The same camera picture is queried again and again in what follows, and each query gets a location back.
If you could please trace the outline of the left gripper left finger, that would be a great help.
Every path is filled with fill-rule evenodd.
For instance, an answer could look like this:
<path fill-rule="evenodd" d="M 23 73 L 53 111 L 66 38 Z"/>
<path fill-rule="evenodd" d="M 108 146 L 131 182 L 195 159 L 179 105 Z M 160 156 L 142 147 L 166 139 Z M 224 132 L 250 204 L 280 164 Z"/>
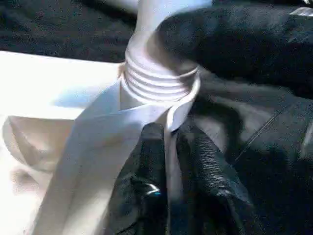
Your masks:
<path fill-rule="evenodd" d="M 164 129 L 149 123 L 115 181 L 107 209 L 107 234 L 163 235 L 167 214 Z"/>

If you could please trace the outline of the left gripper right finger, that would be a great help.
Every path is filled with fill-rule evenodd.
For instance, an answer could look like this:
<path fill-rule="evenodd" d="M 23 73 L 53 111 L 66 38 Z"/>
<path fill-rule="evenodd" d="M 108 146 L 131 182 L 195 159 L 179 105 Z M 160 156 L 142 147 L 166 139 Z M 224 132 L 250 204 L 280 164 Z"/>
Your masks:
<path fill-rule="evenodd" d="M 189 235 L 258 235 L 260 222 L 245 187 L 205 133 L 178 133 L 177 155 Z"/>

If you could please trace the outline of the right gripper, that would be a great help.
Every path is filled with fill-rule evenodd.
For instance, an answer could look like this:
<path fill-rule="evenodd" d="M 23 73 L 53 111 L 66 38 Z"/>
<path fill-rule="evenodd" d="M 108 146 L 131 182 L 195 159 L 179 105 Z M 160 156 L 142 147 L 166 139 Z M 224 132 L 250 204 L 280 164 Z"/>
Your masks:
<path fill-rule="evenodd" d="M 223 78 L 313 93 L 313 9 L 269 4 L 215 5 L 166 18 L 166 50 Z"/>

